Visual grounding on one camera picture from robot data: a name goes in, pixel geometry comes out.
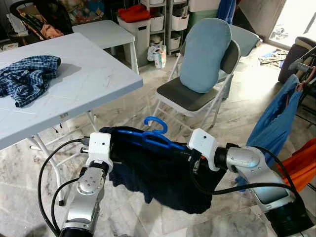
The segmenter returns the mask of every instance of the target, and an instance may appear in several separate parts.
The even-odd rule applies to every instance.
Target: orange cloth
[[[118,10],[118,15],[125,22],[136,22],[150,19],[149,11],[147,11],[146,7],[141,4],[131,6],[128,9],[121,8]]]
[[[282,162],[289,173],[297,191],[301,191],[316,175],[316,138],[306,143],[301,149]]]

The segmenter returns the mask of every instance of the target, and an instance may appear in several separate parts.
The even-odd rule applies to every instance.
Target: white folding table
[[[127,66],[101,50],[80,33],[49,39],[0,53],[0,69],[23,58],[51,54],[61,58],[58,77],[48,91],[23,108],[6,96],[0,98],[0,150],[28,138],[46,156],[49,151],[38,133],[86,113],[94,128],[90,111],[141,88],[143,81]],[[51,160],[61,185],[58,165]]]
[[[101,49],[130,44],[132,69],[138,73],[135,36],[111,20],[96,21],[73,26],[73,31],[83,34]]]

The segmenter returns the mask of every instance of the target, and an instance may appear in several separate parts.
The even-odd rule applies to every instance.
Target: light blue cushion
[[[198,93],[212,89],[230,41],[231,29],[227,22],[208,18],[196,23],[186,37],[181,83]]]

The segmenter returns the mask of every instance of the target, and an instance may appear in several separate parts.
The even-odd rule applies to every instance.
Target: doorway
[[[291,47],[298,36],[316,40],[315,0],[286,0],[269,40]]]

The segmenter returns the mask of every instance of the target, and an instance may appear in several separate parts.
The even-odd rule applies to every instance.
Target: hanger hook
[[[157,117],[154,117],[154,116],[148,116],[144,119],[144,124],[145,125],[148,125],[148,122],[149,121],[155,121],[157,123],[159,123],[161,126],[162,126],[162,130],[153,130],[154,133],[157,133],[157,134],[164,134],[168,131],[168,126],[167,124],[162,121],[161,119],[157,118]]]

